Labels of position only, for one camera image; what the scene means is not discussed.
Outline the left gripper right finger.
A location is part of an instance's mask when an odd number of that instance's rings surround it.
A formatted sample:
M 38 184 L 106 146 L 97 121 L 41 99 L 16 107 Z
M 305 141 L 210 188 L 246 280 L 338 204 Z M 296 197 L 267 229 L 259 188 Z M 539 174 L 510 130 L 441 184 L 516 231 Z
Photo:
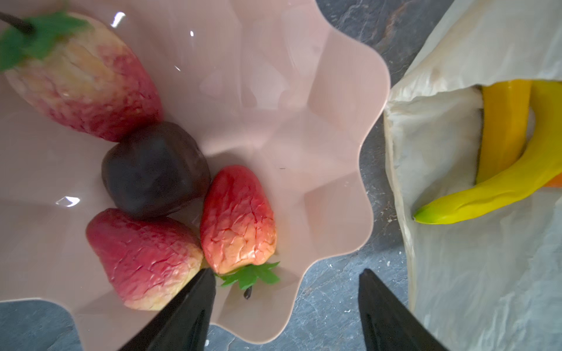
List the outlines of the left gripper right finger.
M 446 351 L 370 269 L 359 275 L 358 303 L 368 351 Z

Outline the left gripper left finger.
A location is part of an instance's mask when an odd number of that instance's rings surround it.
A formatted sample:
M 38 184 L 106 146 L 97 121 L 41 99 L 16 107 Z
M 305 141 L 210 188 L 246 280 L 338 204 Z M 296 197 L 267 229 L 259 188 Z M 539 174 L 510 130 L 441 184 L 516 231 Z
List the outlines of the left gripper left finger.
M 199 271 L 146 327 L 120 350 L 203 350 L 216 296 L 211 269 Z

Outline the red apple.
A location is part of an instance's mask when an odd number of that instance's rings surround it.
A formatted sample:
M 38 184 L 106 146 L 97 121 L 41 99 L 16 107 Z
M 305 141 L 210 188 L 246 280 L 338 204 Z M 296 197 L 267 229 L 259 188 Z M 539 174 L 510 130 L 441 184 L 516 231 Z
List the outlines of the red apple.
M 162 310 L 203 264 L 196 234 L 169 217 L 138 220 L 107 209 L 89 222 L 86 238 L 130 309 Z

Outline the red strawberry bottom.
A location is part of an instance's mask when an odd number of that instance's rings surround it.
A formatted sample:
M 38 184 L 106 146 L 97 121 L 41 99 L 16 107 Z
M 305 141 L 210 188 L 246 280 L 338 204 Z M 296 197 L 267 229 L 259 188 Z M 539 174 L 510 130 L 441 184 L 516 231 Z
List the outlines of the red strawberry bottom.
M 203 205 L 201 245 L 206 262 L 249 299 L 258 281 L 280 281 L 268 260 L 277 248 L 275 215 L 258 177 L 242 165 L 230 165 L 212 181 Z

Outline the red strawberry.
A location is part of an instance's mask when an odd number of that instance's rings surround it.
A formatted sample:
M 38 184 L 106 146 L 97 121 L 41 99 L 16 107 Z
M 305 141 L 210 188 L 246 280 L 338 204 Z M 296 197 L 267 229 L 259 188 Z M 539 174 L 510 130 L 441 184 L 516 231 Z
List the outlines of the red strawberry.
M 230 165 L 212 181 L 203 205 L 201 245 L 206 262 L 249 299 L 258 281 L 280 281 L 268 260 L 277 248 L 275 215 L 258 177 L 242 165 Z
M 1 31 L 1 72 L 14 91 L 58 124 L 111 142 L 164 119 L 139 58 L 103 23 L 64 10 Z

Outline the banana print plastic bag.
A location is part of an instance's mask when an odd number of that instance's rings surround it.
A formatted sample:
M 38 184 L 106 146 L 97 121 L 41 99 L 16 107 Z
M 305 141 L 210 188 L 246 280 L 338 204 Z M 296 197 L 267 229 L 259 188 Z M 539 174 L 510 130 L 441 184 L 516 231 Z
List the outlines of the banana print plastic bag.
M 410 308 L 451 350 L 561 349 L 560 190 L 454 225 L 413 219 L 473 186 L 479 87 L 512 79 L 561 79 L 560 1 L 454 2 L 384 112 Z

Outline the dark plum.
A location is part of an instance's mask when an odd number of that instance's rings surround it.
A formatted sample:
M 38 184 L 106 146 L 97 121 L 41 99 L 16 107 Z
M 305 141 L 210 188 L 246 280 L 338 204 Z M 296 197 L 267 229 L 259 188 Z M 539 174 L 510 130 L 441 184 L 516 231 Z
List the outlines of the dark plum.
M 102 181 L 116 207 L 135 219 L 167 216 L 204 197 L 209 165 L 195 139 L 169 121 L 136 130 L 102 161 Z

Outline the orange fruit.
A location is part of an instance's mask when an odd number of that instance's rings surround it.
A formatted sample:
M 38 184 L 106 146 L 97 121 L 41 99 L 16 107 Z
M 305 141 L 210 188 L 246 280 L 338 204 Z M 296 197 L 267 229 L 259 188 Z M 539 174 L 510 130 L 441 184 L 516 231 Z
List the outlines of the orange fruit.
M 551 179 L 544 187 L 562 188 L 562 174 L 559 174 L 555 178 Z

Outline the small yellow green banana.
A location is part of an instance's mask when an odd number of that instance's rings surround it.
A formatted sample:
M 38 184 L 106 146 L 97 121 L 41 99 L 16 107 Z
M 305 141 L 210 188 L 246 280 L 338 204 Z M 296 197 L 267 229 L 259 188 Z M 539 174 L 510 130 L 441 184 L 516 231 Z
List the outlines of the small yellow green banana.
M 535 129 L 528 146 L 512 166 L 469 190 L 440 197 L 419 208 L 414 220 L 450 225 L 475 219 L 523 200 L 561 173 L 561 83 L 531 84 Z

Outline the long yellow banana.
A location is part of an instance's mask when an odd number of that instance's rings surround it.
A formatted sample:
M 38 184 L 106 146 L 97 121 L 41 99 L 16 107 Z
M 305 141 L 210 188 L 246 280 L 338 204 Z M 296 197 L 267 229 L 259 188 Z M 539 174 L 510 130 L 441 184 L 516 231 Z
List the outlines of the long yellow banana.
M 482 144 L 476 183 L 512 166 L 525 148 L 531 82 L 508 80 L 482 88 Z

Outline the red strawberry top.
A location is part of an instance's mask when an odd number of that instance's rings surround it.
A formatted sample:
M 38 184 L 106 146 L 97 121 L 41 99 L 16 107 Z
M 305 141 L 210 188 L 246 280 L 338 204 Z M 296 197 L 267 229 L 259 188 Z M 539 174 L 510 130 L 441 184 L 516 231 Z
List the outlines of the red strawberry top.
M 103 23 L 64 10 L 1 31 L 1 72 L 14 91 L 58 124 L 111 142 L 164 119 L 139 58 Z

